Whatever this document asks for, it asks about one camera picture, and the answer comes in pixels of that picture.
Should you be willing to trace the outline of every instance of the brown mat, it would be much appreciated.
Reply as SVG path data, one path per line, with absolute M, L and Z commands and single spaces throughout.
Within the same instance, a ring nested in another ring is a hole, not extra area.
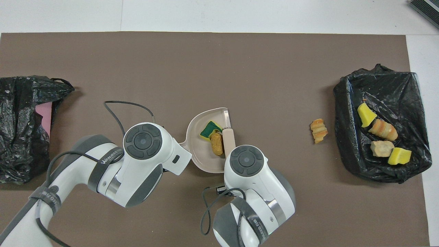
M 195 115 L 224 106 L 236 143 L 258 146 L 296 193 L 296 214 L 264 246 L 426 246 L 421 176 L 402 185 L 357 178 L 343 167 L 335 143 L 333 87 L 340 77 L 376 63 L 409 71 L 405 37 L 20 33 L 2 34 L 0 43 L 2 77 L 58 77 L 77 89 L 59 109 L 51 157 L 89 134 L 121 145 L 104 100 L 146 105 L 179 142 Z M 150 121 L 136 107 L 113 109 L 126 128 Z M 330 133 L 314 145 L 309 124 L 317 118 Z M 0 185 L 1 230 L 43 179 Z M 72 246 L 218 246 L 212 233 L 201 235 L 199 223 L 201 191 L 222 179 L 191 162 L 179 177 L 165 173 L 150 197 L 130 209 L 81 185 L 49 229 Z

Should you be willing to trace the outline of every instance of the black garbage bag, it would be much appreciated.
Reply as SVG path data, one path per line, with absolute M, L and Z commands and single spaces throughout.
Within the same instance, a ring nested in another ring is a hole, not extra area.
M 45 76 L 0 78 L 0 87 L 0 182 L 26 183 L 49 164 L 49 136 L 35 106 L 52 102 L 53 123 L 60 102 L 75 89 Z
M 432 165 L 424 107 L 416 74 L 396 72 L 377 64 L 342 77 L 334 88 L 335 135 L 342 162 L 351 173 L 373 181 L 404 183 Z M 361 127 L 357 108 L 366 102 L 379 119 L 392 124 L 395 147 L 411 150 L 407 164 L 389 165 L 387 157 L 372 155 L 371 142 L 383 140 Z

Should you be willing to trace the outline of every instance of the fried food piece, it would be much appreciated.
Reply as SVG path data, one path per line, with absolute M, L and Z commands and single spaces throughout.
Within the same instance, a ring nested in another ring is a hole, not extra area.
M 375 141 L 371 143 L 371 150 L 375 157 L 389 157 L 393 148 L 395 146 L 389 141 Z
M 210 143 L 212 144 L 212 151 L 215 155 L 222 155 L 223 150 L 223 136 L 216 132 L 210 136 Z
M 323 119 L 319 118 L 311 123 L 311 130 L 313 131 L 314 143 L 317 144 L 323 141 L 323 137 L 328 134 L 328 130 L 323 123 Z
M 394 141 L 398 138 L 398 133 L 396 132 L 395 127 L 380 119 L 375 119 L 374 125 L 369 132 L 387 141 Z

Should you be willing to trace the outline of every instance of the yellow sponge cube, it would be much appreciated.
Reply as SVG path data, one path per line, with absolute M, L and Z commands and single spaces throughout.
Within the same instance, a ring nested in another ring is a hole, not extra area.
M 372 112 L 372 110 L 366 105 L 366 103 L 361 104 L 357 110 L 361 118 L 361 123 L 363 123 L 363 125 L 361 125 L 361 127 L 363 128 L 369 126 L 372 121 L 377 117 L 377 114 Z
M 411 151 L 402 149 L 402 148 L 394 148 L 392 153 L 390 154 L 389 160 L 387 163 L 390 165 L 397 164 L 407 164 L 410 161 Z

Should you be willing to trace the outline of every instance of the white floor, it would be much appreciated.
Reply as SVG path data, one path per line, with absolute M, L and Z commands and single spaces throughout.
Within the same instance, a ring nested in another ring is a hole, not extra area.
M 439 29 L 406 0 L 0 0 L 0 33 L 106 31 L 407 35 L 432 159 L 439 158 Z M 439 246 L 436 162 L 422 176 L 430 244 Z

